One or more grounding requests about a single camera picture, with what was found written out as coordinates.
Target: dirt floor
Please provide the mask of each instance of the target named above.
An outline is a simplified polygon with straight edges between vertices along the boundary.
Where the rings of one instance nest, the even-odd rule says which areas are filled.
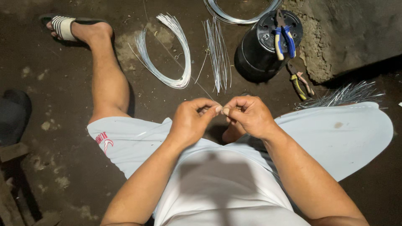
[[[266,2],[235,1],[223,4],[228,14],[250,18],[264,8]],[[171,0],[15,0],[0,2],[0,91],[17,88],[28,93],[33,112],[22,141],[32,154],[22,162],[23,170],[42,213],[59,212],[61,225],[99,225],[112,197],[125,182],[118,168],[89,137],[86,125],[92,114],[91,52],[84,47],[64,45],[54,41],[41,26],[38,16],[49,12],[66,15],[103,18],[115,30],[115,47],[122,69],[132,87],[130,113],[135,118],[161,123],[173,117],[176,106],[197,97],[208,97],[225,104],[243,92],[258,95],[268,105],[274,117],[292,111],[299,103],[283,69],[268,83],[254,84],[242,78],[232,67],[232,87],[226,94],[213,93],[214,80],[209,62],[199,78],[191,80],[183,90],[170,88],[152,75],[131,53],[127,42],[134,34],[148,28],[173,55],[182,53],[172,32],[155,17],[170,13],[180,22],[187,37],[192,77],[198,76],[204,60],[205,35],[202,21],[211,15],[203,1]],[[230,59],[250,26],[222,25]],[[155,66],[165,75],[178,78],[183,70],[162,45],[148,32],[147,48]],[[184,56],[178,61],[184,65]],[[303,68],[300,58],[293,63]],[[370,164],[341,181],[342,187],[356,202],[373,226],[402,224],[402,70],[368,71],[377,76],[378,89],[386,92],[380,103],[394,123],[394,139]],[[320,94],[326,87],[315,87]],[[214,119],[205,138],[220,142],[226,123],[223,117]]]

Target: galvanized wire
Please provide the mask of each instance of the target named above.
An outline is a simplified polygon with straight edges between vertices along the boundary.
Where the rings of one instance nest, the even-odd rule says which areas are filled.
[[[329,95],[325,95],[316,100],[311,99],[308,102],[296,104],[296,110],[307,109],[312,107],[332,107],[350,103],[361,102],[381,102],[380,93],[375,88],[375,82],[367,83],[366,81],[358,84],[348,84],[341,87]]]
[[[217,17],[220,21],[229,24],[253,24],[256,23],[264,14],[277,10],[282,5],[283,0],[272,0],[270,5],[258,16],[249,20],[242,20],[227,15],[216,3],[216,0],[204,0],[205,6],[212,16]]]
[[[232,69],[230,68],[230,61],[228,49],[222,35],[222,29],[216,17],[203,22],[205,37],[207,39],[207,46],[210,51],[210,59],[213,70],[213,77],[215,79],[215,88],[217,93],[221,88],[228,88],[228,75],[230,74],[230,86],[232,86]]]
[[[130,44],[130,49],[133,51],[133,53],[136,55],[136,57],[140,60],[140,62],[150,71],[152,72],[159,80],[161,80],[163,83],[166,85],[176,88],[176,89],[183,89],[185,88],[190,81],[191,77],[191,57],[190,57],[190,49],[189,45],[187,44],[187,39],[186,36],[184,35],[184,32],[177,21],[177,19],[174,16],[171,16],[168,14],[168,16],[159,14],[156,17],[158,20],[160,20],[162,23],[164,23],[166,26],[168,26],[173,33],[176,35],[178,38],[180,44],[183,47],[183,52],[184,52],[184,58],[185,58],[185,68],[183,75],[180,79],[174,80],[171,78],[168,78],[164,76],[161,72],[159,72],[158,69],[153,65],[151,62],[151,59],[148,56],[147,52],[147,47],[146,47],[146,42],[145,42],[145,37],[146,37],[146,29],[143,29],[140,34],[135,36],[135,45],[137,46],[138,52],[140,53],[143,62],[140,60],[140,58],[135,54],[133,49],[131,48]]]

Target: pliers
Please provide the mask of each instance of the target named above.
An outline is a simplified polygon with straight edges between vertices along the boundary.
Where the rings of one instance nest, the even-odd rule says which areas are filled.
[[[300,79],[300,81],[306,87],[308,96],[310,96],[310,97],[314,96],[314,91],[312,89],[310,89],[307,81],[302,77],[303,73],[298,72],[290,62],[287,63],[286,67],[287,67],[288,71],[290,72],[290,80],[292,81],[293,87],[295,88],[300,99],[302,101],[305,101],[305,100],[307,100],[307,97],[306,97],[305,93],[302,91],[302,89],[300,88],[299,82],[297,81],[298,79]]]
[[[285,40],[288,46],[288,52],[291,59],[296,56],[296,47],[295,42],[293,41],[293,37],[290,34],[290,27],[285,24],[285,20],[283,19],[283,15],[280,9],[277,10],[276,14],[276,22],[277,27],[275,29],[275,50],[278,56],[278,60],[283,60],[285,57],[283,56],[283,51],[281,47],[281,34],[284,31]]]

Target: blue pliers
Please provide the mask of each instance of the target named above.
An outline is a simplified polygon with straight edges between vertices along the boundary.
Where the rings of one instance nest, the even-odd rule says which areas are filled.
[[[285,20],[283,19],[283,15],[280,9],[277,10],[276,22],[277,27],[275,29],[275,50],[278,56],[278,60],[283,60],[285,58],[283,56],[283,51],[281,47],[282,31],[284,31],[283,34],[287,42],[289,56],[291,59],[293,59],[296,56],[295,42],[293,41],[293,37],[290,34],[290,27],[285,24]]]

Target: hand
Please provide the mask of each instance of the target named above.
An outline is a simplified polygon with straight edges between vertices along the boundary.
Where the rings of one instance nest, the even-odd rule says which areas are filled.
[[[227,116],[228,122],[234,125],[238,121],[247,133],[256,138],[270,140],[281,131],[259,97],[234,97],[224,106],[222,113]]]
[[[195,144],[204,135],[210,121],[219,114],[222,106],[207,98],[198,98],[181,103],[174,114],[167,140],[181,148]]]

